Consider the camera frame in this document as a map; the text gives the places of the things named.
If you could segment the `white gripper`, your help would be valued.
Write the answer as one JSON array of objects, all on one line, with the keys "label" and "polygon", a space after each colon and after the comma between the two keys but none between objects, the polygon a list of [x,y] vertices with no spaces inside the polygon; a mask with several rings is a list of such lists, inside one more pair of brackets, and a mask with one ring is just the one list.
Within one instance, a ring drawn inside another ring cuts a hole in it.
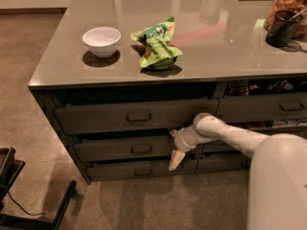
[{"label": "white gripper", "polygon": [[172,151],[168,167],[170,171],[174,171],[178,167],[185,157],[185,152],[207,142],[207,139],[198,134],[193,126],[183,127],[179,130],[170,129],[170,134],[174,137],[174,144],[177,148]]}]

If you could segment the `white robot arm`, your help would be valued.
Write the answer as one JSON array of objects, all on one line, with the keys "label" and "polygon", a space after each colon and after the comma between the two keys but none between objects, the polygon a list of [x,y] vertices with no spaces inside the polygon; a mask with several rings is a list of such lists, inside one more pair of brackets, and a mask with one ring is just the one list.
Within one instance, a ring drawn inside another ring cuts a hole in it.
[{"label": "white robot arm", "polygon": [[307,230],[307,140],[272,136],[230,126],[200,113],[193,124],[172,129],[175,148],[169,169],[199,144],[222,140],[251,159],[247,230]]}]

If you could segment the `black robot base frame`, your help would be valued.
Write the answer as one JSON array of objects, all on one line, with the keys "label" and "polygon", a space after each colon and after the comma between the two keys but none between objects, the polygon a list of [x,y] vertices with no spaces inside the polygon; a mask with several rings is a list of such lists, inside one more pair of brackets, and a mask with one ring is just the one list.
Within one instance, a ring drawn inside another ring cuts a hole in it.
[{"label": "black robot base frame", "polygon": [[13,147],[0,149],[0,230],[60,230],[71,199],[77,193],[77,182],[68,183],[56,214],[47,219],[39,187],[22,184],[26,162],[15,157]]}]

